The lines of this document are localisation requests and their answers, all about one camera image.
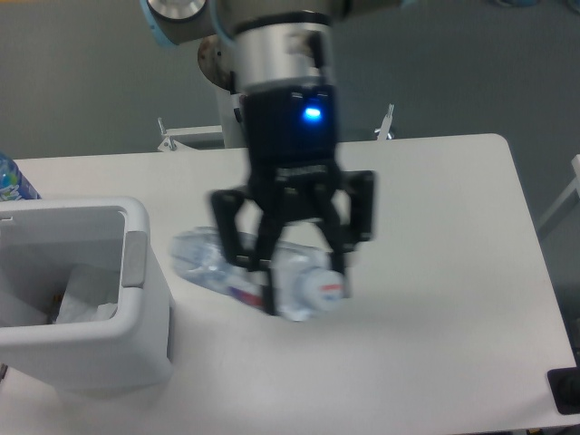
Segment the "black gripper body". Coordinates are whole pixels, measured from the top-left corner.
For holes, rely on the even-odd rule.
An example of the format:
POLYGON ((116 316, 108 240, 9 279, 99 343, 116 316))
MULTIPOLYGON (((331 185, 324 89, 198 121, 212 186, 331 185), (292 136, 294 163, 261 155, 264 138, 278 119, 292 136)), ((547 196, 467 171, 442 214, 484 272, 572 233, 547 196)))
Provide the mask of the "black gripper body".
POLYGON ((253 92, 243 100, 242 115, 250 163, 247 190, 262 218, 338 223, 333 196, 342 172, 335 157, 335 87, 288 85, 253 92))

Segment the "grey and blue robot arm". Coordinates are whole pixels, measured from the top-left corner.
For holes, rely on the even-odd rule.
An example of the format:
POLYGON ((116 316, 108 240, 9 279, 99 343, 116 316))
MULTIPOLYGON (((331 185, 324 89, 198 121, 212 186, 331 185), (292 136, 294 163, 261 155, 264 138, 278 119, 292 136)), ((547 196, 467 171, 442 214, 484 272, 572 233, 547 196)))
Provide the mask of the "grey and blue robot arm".
POLYGON ((285 228, 310 221, 329 246, 332 271, 372 238, 377 177, 344 171, 336 159, 338 114, 332 57, 335 23, 386 9, 386 1, 145 1, 160 44, 216 37, 227 89, 246 143, 242 186, 209 203, 228 263, 262 281, 263 310, 283 312, 276 245, 285 228))

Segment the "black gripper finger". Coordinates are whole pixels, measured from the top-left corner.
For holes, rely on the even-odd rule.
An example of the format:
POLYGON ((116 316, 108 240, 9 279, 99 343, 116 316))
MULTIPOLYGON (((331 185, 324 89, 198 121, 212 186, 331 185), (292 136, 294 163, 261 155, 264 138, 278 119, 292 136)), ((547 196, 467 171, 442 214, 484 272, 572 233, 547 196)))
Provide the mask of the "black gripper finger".
POLYGON ((348 272, 347 255, 373 237, 374 193, 376 173, 371 170, 344 171, 338 188, 327 183, 314 185, 316 223, 330 248, 330 261, 334 272, 343 279, 343 296, 353 295, 348 272), (348 222, 343 223, 333 203, 336 191, 342 191, 349 200, 348 222))
POLYGON ((229 264, 245 269, 250 275, 257 274, 263 310, 267 314, 278 315, 272 263, 284 223, 263 211, 257 234, 254 237, 245 236, 237 228, 237 214, 248 201, 249 196, 243 188, 214 190, 209 194, 209 204, 224 258, 229 264))

